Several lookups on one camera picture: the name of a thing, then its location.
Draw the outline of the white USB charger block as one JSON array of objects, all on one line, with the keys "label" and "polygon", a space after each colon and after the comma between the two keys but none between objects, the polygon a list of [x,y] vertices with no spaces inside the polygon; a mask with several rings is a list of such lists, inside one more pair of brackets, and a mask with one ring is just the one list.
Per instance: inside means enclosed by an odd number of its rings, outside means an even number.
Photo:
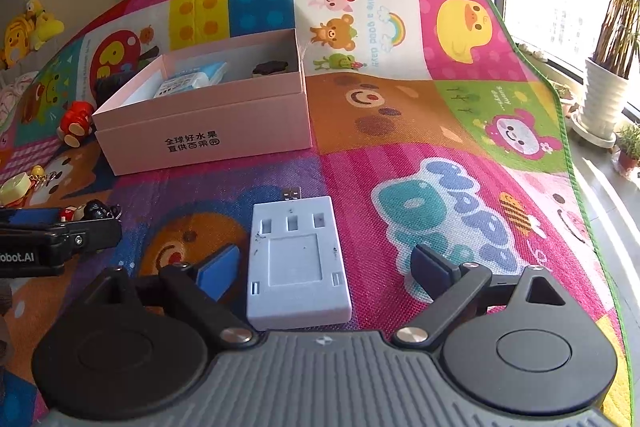
[{"label": "white USB charger block", "polygon": [[253,207],[246,317],[258,331],[309,329],[352,319],[329,196]]}]

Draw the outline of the colourful cartoon play mat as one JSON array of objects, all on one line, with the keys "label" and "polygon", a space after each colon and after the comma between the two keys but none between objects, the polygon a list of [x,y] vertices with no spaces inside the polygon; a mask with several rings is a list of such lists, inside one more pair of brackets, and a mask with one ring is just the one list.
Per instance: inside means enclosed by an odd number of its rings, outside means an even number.
[{"label": "colourful cartoon play mat", "polygon": [[[203,43],[294,29],[304,121],[244,114],[224,130],[205,98],[174,98],[188,127],[160,127],[141,103],[66,148],[54,127],[100,79]],[[44,330],[107,265],[148,275],[250,243],[258,202],[299,187],[330,196],[355,329],[391,329],[427,305],[410,280],[421,239],[454,261],[510,273],[548,268],[613,343],[605,415],[628,426],[632,374],[616,296],[577,190],[560,100],[514,46],[490,0],[125,0],[32,75],[2,138],[2,176],[41,165],[30,207],[119,204],[122,241],[58,277],[16,282],[6,317],[14,355],[1,421],[46,413],[30,370]]]}]

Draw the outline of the pink cardboard box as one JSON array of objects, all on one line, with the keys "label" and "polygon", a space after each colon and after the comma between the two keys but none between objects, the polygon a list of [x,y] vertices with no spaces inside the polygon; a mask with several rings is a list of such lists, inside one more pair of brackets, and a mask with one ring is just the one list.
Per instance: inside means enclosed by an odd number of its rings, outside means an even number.
[{"label": "pink cardboard box", "polygon": [[[254,67],[267,61],[287,61],[288,71],[254,78]],[[154,98],[165,79],[216,62],[228,64],[216,86]],[[163,54],[102,104],[93,122],[117,176],[307,150],[311,125],[296,33],[260,32]]]}]

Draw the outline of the blue white tissue pack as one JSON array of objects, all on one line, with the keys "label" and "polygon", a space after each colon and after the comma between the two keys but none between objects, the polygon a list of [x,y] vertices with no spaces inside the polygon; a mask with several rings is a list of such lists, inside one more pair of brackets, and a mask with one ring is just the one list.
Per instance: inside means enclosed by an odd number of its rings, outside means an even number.
[{"label": "blue white tissue pack", "polygon": [[165,79],[156,90],[154,98],[216,86],[224,79],[228,69],[226,62],[210,63],[183,70]]}]

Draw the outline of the yellow plush toys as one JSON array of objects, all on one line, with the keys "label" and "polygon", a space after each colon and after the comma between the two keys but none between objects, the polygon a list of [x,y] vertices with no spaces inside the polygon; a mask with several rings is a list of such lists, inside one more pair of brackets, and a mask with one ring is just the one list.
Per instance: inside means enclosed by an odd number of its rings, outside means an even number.
[{"label": "yellow plush toys", "polygon": [[40,0],[28,0],[25,13],[14,17],[6,26],[1,40],[1,62],[6,68],[15,66],[64,30],[62,20],[47,11]]}]

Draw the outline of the small dark yellow toy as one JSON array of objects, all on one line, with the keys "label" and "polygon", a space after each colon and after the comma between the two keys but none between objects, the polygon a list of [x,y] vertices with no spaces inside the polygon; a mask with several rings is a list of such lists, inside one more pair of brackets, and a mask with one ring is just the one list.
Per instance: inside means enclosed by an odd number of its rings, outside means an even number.
[{"label": "small dark yellow toy", "polygon": [[253,69],[252,76],[256,77],[264,77],[271,75],[282,74],[282,72],[288,71],[288,62],[287,61],[267,61],[263,63],[259,63]]}]

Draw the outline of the small red potted plant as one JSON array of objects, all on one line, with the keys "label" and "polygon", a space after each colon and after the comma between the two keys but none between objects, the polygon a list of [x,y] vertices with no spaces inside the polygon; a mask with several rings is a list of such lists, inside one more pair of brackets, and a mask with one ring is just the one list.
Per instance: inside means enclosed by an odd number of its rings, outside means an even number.
[{"label": "small red potted plant", "polygon": [[629,176],[639,166],[640,128],[638,124],[624,124],[617,132],[617,166],[623,176]]}]

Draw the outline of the white potted plant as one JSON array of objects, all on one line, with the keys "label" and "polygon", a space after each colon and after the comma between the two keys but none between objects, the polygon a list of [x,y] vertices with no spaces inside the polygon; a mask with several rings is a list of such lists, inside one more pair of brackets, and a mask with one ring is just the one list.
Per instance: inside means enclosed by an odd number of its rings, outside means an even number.
[{"label": "white potted plant", "polygon": [[586,60],[584,103],[572,116],[572,128],[582,139],[605,150],[613,147],[638,57],[639,0],[610,0]]}]

